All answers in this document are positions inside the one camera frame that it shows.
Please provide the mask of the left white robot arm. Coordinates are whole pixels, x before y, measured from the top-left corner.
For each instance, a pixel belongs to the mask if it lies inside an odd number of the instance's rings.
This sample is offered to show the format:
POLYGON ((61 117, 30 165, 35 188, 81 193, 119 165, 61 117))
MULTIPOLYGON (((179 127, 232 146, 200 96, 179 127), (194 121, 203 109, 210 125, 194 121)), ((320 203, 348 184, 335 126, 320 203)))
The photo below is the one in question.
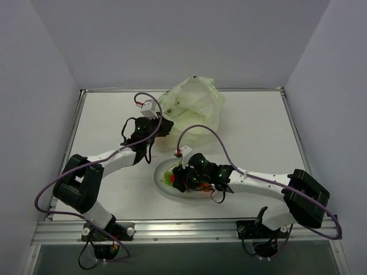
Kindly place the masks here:
POLYGON ((97 201, 102 179, 121 168, 134 166, 142 159, 151 162, 151 148, 157 137, 167 136, 174 123, 165 118, 132 118, 134 132, 123 137, 120 147, 100 155, 70 157, 63 177, 53 188, 53 196, 92 222, 95 234, 102 240, 116 232, 116 218, 97 201))

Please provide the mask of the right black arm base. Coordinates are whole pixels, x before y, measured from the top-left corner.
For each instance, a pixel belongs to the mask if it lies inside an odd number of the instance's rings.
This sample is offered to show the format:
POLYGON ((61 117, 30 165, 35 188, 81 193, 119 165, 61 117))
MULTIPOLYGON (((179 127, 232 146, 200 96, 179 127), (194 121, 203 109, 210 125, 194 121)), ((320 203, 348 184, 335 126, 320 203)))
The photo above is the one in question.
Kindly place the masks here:
POLYGON ((270 260, 278 254, 283 248, 279 246, 279 240, 284 240, 284 246, 290 236, 287 227, 273 231, 256 223, 255 220, 236 221, 236 227, 244 251, 249 256, 257 256, 261 260, 270 260))

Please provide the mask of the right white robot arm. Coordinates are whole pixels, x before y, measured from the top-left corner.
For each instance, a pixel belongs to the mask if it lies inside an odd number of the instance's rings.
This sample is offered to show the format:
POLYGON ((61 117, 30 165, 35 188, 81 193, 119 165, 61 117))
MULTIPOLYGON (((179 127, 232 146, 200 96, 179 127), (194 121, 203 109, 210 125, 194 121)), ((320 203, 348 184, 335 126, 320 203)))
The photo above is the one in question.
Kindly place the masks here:
POLYGON ((292 174, 263 174, 215 164, 203 154, 184 156, 168 177, 174 188, 186 191, 219 191, 261 195, 279 201, 264 206, 255 221, 255 231, 268 236, 293 223, 318 229, 321 227, 330 193, 307 172, 296 169, 292 174))

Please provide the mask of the green fake grapes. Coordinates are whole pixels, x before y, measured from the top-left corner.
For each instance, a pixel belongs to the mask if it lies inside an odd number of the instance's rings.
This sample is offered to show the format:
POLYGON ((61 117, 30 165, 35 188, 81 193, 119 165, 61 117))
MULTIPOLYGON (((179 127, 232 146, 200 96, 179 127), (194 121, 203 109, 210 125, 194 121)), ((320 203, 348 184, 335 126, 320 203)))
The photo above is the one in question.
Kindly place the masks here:
POLYGON ((182 164, 182 162, 177 162, 174 164, 170 164, 167 169, 164 170, 161 176, 161 182, 164 183, 167 186, 172 187, 173 184, 170 183, 170 175, 173 174, 173 170, 177 167, 179 167, 182 164))

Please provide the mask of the orange fake fruit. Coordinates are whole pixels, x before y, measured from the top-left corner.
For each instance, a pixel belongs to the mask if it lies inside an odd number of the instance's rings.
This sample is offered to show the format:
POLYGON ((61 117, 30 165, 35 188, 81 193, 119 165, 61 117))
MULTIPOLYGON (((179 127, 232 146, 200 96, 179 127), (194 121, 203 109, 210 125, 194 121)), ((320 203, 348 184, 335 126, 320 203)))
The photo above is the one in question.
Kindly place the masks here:
POLYGON ((203 192, 210 192, 210 191, 213 191, 213 187, 211 184, 208 184, 208 183, 205 183, 205 184, 202 184, 198 189, 197 191, 203 191, 203 192))

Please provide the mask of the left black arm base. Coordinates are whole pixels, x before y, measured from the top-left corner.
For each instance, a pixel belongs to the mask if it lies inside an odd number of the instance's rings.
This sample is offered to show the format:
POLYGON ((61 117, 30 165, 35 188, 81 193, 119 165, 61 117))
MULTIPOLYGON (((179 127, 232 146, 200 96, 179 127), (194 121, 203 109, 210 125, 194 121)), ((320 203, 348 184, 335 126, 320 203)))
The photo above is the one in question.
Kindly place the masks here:
POLYGON ((123 241, 132 241, 134 234, 133 223, 118 223, 115 218, 112 218, 104 229, 85 223, 81 241, 92 245, 94 256, 98 261, 122 261, 131 256, 123 241))

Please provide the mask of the translucent plastic bag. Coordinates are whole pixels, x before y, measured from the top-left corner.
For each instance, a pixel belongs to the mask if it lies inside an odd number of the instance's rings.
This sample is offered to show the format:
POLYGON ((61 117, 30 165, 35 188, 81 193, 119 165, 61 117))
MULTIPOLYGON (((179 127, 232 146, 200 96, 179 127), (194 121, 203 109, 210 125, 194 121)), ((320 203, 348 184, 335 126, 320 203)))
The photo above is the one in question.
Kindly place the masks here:
POLYGON ((158 137, 160 152, 177 148, 180 134, 191 125, 201 124, 217 130, 225 97, 216 89, 214 79, 192 76, 158 97, 163 117, 174 123, 170 133, 158 137))

